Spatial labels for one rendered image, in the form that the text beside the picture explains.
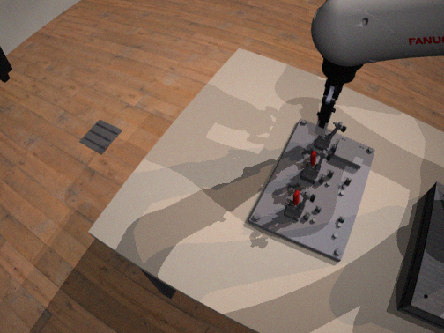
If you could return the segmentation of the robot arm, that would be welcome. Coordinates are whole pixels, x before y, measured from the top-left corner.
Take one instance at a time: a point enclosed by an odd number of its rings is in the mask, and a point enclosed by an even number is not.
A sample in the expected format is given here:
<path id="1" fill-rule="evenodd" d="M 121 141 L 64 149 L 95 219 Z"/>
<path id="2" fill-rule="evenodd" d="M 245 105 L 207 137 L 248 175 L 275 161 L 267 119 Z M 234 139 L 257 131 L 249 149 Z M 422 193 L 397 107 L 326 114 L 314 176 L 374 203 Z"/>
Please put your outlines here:
<path id="1" fill-rule="evenodd" d="M 444 0 L 326 0 L 317 12 L 314 45 L 339 70 L 444 56 Z"/>

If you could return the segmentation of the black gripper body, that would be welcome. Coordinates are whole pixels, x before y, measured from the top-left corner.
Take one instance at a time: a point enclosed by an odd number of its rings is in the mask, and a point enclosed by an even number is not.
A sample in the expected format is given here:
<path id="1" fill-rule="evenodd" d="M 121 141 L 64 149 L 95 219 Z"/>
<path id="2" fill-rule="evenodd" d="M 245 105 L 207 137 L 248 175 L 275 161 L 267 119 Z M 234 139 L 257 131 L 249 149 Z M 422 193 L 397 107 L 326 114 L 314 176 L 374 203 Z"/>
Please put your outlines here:
<path id="1" fill-rule="evenodd" d="M 322 72 L 329 79 L 327 94 L 329 94 L 329 89 L 331 86 L 335 87 L 332 96 L 337 95 L 340 84 L 350 83 L 354 79 L 356 74 L 356 70 L 344 71 L 334 68 L 333 66 L 329 65 L 324 59 L 322 63 Z"/>

